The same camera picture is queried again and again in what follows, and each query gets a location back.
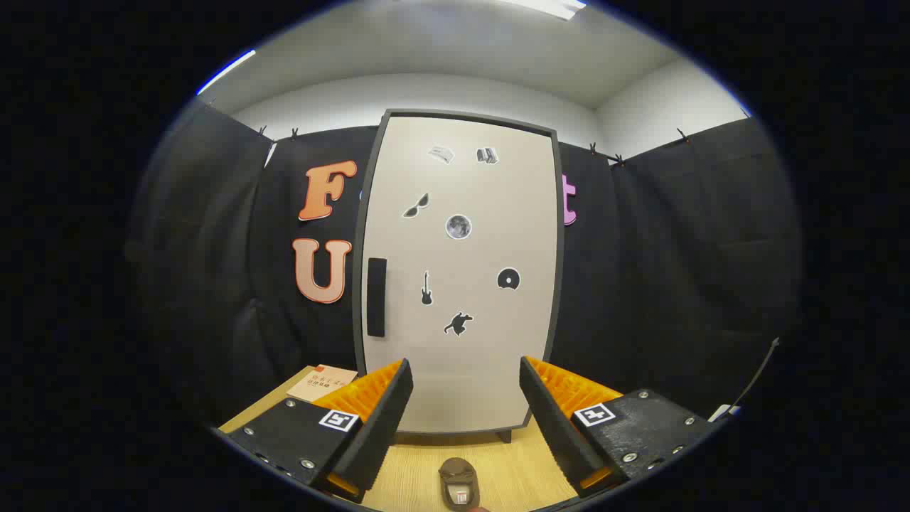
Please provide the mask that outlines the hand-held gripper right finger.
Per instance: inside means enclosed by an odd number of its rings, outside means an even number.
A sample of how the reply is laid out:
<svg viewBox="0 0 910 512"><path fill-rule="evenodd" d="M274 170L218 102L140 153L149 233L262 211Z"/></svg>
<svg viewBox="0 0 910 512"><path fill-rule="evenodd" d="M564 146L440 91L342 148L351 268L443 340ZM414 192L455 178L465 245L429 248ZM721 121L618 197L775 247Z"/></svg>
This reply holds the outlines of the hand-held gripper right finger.
<svg viewBox="0 0 910 512"><path fill-rule="evenodd" d="M537 358L521 357L519 385L580 498L647 479L714 434L712 422L656 391L619 393Z"/></svg>

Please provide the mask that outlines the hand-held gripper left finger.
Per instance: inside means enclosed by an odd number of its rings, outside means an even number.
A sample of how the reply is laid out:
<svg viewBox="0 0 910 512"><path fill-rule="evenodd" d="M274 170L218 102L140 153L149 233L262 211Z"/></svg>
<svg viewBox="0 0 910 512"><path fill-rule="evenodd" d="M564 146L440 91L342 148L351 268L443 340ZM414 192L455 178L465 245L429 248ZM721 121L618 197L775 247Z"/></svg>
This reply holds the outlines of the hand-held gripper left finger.
<svg viewBox="0 0 910 512"><path fill-rule="evenodd" d="M295 485L362 503L373 488L413 390L402 358L308 402L275 398L225 428L244 457Z"/></svg>

